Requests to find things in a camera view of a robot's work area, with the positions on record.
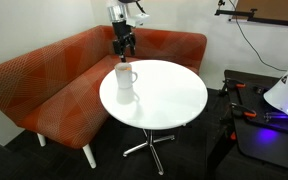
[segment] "orange sofa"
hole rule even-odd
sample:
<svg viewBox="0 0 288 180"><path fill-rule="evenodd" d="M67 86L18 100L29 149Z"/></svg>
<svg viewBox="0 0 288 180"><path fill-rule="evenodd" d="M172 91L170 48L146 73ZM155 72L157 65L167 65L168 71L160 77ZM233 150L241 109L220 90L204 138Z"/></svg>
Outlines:
<svg viewBox="0 0 288 180"><path fill-rule="evenodd" d="M160 59L198 74L206 37L198 33L134 29L135 56ZM89 143L109 114L99 99L105 75L120 62L111 26L97 26L0 64L0 110L17 126L72 148L83 148L94 168Z"/></svg>

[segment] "white mug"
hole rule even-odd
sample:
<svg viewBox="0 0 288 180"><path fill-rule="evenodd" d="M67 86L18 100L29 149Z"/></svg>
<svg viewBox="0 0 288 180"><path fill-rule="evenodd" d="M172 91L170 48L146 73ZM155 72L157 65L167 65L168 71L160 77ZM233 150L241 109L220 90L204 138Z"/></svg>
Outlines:
<svg viewBox="0 0 288 180"><path fill-rule="evenodd" d="M116 73L117 84L119 88L126 89L133 86L137 80L137 73L132 71L132 65L126 62L121 62L114 67Z"/></svg>

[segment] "table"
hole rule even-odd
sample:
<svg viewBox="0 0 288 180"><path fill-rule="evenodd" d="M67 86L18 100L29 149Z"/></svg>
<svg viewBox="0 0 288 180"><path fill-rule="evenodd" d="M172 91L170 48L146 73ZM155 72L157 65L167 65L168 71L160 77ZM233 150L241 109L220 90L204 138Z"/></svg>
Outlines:
<svg viewBox="0 0 288 180"><path fill-rule="evenodd" d="M226 70L225 78L272 87L278 78ZM239 104L239 94L228 89L230 101ZM237 145L246 156L288 168L288 133L247 123L241 117L233 117ZM222 136L208 157L208 171L215 170L236 141Z"/></svg>
<svg viewBox="0 0 288 180"><path fill-rule="evenodd" d="M179 127L195 119L206 105L207 89L194 72L172 62L141 60L131 64L138 74L133 87L119 89L113 70L101 83L100 99L113 117L143 129L147 137L146 142L125 151L123 155L126 157L149 146L162 175L164 170L153 143L175 137L170 135L154 140L153 130Z"/></svg>

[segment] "table top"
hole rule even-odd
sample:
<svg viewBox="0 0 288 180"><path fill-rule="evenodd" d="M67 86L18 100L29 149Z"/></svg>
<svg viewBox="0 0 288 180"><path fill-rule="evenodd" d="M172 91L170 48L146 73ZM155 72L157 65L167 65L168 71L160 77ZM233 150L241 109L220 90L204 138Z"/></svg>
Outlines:
<svg viewBox="0 0 288 180"><path fill-rule="evenodd" d="M225 78L272 87L278 78L226 70ZM238 94L229 90L230 101L238 103ZM247 123L234 118L238 147L246 155L288 168L288 133Z"/></svg>
<svg viewBox="0 0 288 180"><path fill-rule="evenodd" d="M100 98L117 120L133 127L161 130L195 119L207 102L207 89L194 72L161 60L131 62L138 79L132 88L119 89L115 71L102 81Z"/></svg>

